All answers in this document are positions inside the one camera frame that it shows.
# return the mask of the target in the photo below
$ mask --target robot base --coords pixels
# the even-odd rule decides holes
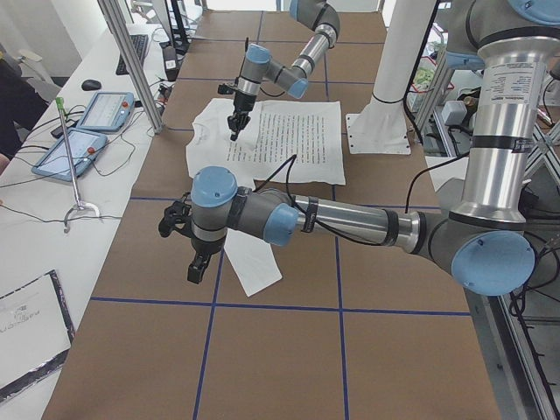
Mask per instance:
[[[387,105],[372,101],[361,114],[346,115],[346,129],[352,154],[410,154],[400,103]]]

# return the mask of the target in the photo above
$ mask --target white table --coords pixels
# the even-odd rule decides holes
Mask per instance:
[[[147,33],[151,36],[157,27],[153,24],[135,24],[129,27],[129,32]],[[164,38],[163,31],[154,34],[143,64],[150,84],[165,77],[158,45],[158,41]],[[94,92],[81,90],[81,83],[85,79],[100,81],[103,91],[136,92],[128,75],[115,75],[118,57],[116,42],[109,31],[106,31],[60,91],[59,96],[64,98],[66,109],[88,104]],[[38,124],[56,116],[58,111],[53,103]],[[31,133],[25,144],[50,146],[54,143],[50,131],[58,125],[58,122],[53,122],[44,129]],[[101,177],[91,168],[78,178],[82,198],[96,204],[101,215],[123,215],[130,190],[150,148],[152,134],[147,116],[140,115],[124,134],[124,138],[136,146],[130,161],[108,177]],[[109,136],[109,141],[115,137],[116,135]],[[96,165],[101,172],[110,172],[126,160],[131,149],[129,144],[117,139],[100,154]],[[23,149],[17,156],[35,164],[44,153],[41,149]],[[35,178],[38,176],[31,173],[28,164],[14,159],[0,177],[0,186]],[[74,204],[74,194],[72,184],[47,178],[0,188],[0,200],[7,207],[43,219],[63,219]],[[75,215],[93,214],[73,213]],[[61,223],[42,223],[0,207],[0,255],[3,269],[0,296],[55,269],[66,295],[73,324],[78,327],[118,225],[119,220],[76,220],[70,222],[70,232],[65,234]],[[14,357],[14,362],[17,363],[17,356]],[[0,418],[39,419],[58,376],[58,373],[52,374],[0,406]]]

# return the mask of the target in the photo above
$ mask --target label sticker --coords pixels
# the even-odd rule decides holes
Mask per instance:
[[[514,104],[536,109],[544,76],[543,63],[507,63],[486,69],[480,106]]]

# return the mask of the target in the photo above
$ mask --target keyboard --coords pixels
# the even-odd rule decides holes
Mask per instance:
[[[144,56],[146,55],[146,50],[148,49],[148,44],[150,43],[150,37],[148,35],[130,35],[130,40],[132,45],[136,50],[136,55],[140,59],[140,64],[144,64]],[[119,64],[116,66],[115,73],[117,75],[128,74],[129,71],[126,69],[126,64],[124,64],[123,56],[119,58]]]

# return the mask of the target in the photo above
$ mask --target white wall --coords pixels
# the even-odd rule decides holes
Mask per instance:
[[[118,3],[131,23],[126,1]],[[106,28],[97,0],[0,0],[0,43],[10,55],[42,56],[51,76],[70,76]]]
[[[84,58],[95,41],[107,29],[96,0],[51,0],[78,54]]]
[[[0,39],[6,50],[34,51],[43,57],[43,65],[51,76],[68,76],[80,64],[80,55],[50,1],[2,0],[0,13],[17,28],[14,36],[6,33],[10,28],[0,27]]]

